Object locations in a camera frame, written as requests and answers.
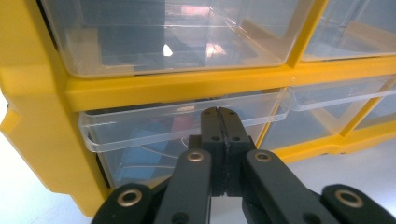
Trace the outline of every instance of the yellow plastic frame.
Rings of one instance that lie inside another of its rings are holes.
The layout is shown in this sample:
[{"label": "yellow plastic frame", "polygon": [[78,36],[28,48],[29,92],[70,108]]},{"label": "yellow plastic frame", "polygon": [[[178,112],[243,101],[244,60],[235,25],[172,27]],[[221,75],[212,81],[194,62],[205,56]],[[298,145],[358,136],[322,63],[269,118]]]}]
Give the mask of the yellow plastic frame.
[{"label": "yellow plastic frame", "polygon": [[[93,216],[109,190],[78,131],[79,111],[396,74],[396,56],[300,63],[326,3],[315,1],[287,63],[279,67],[82,79],[65,71],[35,0],[0,1],[0,85],[9,102],[1,131],[48,189],[70,194]],[[352,131],[376,101],[343,134],[276,153],[297,161],[395,138],[396,121]]]}]

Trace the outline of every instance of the drawer compartment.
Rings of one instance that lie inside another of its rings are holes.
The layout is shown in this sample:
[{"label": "drawer compartment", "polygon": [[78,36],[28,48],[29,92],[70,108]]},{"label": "drawer compartment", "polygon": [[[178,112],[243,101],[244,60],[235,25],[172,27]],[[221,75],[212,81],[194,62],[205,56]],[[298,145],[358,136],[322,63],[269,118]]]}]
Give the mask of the drawer compartment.
[{"label": "drawer compartment", "polygon": [[284,63],[314,0],[41,0],[79,77]]},{"label": "drawer compartment", "polygon": [[393,0],[329,0],[304,60],[395,54],[395,11]]},{"label": "drawer compartment", "polygon": [[87,148],[97,152],[112,187],[145,182],[173,173],[191,134],[200,134],[201,112],[221,106],[238,113],[247,134],[259,138],[265,123],[286,117],[285,91],[227,96],[184,104],[145,105],[80,114]]},{"label": "drawer compartment", "polygon": [[261,145],[277,149],[339,134],[375,97],[394,98],[396,76],[290,87],[288,116],[271,124]]}]

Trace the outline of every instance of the drawer handle lip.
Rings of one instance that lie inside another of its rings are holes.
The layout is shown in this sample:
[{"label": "drawer handle lip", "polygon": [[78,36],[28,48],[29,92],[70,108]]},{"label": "drawer handle lip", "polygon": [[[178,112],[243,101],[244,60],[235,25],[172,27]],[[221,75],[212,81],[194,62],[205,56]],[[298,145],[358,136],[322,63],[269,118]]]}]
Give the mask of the drawer handle lip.
[{"label": "drawer handle lip", "polygon": [[309,105],[302,105],[298,102],[295,95],[292,93],[291,94],[292,95],[291,110],[292,111],[305,111],[305,110],[322,108],[322,107],[330,106],[330,105],[340,105],[340,104],[345,104],[345,103],[353,103],[353,102],[357,102],[357,101],[370,100],[372,98],[384,97],[384,96],[389,96],[389,95],[393,95],[393,94],[396,94],[396,90],[381,91],[381,92],[365,94],[365,95],[360,95],[360,96],[346,97],[343,99],[323,101],[323,102],[313,103],[313,104],[309,104]]}]

